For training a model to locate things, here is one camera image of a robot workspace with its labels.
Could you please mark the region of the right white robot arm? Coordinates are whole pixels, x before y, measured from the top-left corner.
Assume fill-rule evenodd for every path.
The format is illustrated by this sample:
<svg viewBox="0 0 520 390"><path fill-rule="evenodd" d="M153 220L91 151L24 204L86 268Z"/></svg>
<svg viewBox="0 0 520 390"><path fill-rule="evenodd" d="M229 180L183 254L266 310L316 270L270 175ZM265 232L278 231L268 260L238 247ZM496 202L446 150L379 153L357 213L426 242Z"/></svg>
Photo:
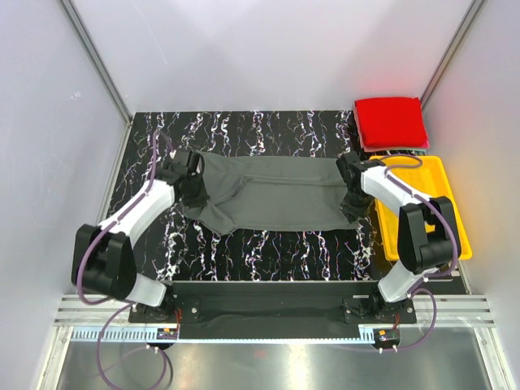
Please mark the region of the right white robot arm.
<svg viewBox="0 0 520 390"><path fill-rule="evenodd" d="M398 304L432 277L451 273L462 252L452 201L432 197L407 184L383 158L362 161L342 154L336 166L347 186L341 209L348 219L360 219L375 201L398 219L396 265L377 284L369 301L373 319L387 322Z"/></svg>

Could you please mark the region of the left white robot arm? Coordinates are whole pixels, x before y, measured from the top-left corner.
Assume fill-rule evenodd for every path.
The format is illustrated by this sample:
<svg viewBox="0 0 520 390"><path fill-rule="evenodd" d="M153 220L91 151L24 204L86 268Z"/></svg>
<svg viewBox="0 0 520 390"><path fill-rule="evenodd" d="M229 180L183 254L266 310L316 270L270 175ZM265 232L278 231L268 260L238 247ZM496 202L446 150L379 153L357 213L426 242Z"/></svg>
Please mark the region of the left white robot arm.
<svg viewBox="0 0 520 390"><path fill-rule="evenodd" d="M203 172L201 154L175 150L122 209L96 226L84 224L77 230L71 281L85 304L110 299L141 304L159 322L174 315L172 288L138 273L133 249L151 223L173 205L207 204Z"/></svg>

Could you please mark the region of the grey t-shirt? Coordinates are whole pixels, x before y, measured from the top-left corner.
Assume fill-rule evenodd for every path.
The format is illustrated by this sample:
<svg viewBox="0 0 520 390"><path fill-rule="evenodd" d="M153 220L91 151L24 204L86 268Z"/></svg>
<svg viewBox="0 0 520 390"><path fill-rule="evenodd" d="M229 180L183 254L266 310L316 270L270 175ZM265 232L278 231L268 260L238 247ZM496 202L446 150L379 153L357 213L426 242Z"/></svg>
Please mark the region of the grey t-shirt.
<svg viewBox="0 0 520 390"><path fill-rule="evenodd" d="M333 158L201 156L209 198L182 213L218 236L237 229L311 232L358 225L340 208L348 189Z"/></svg>

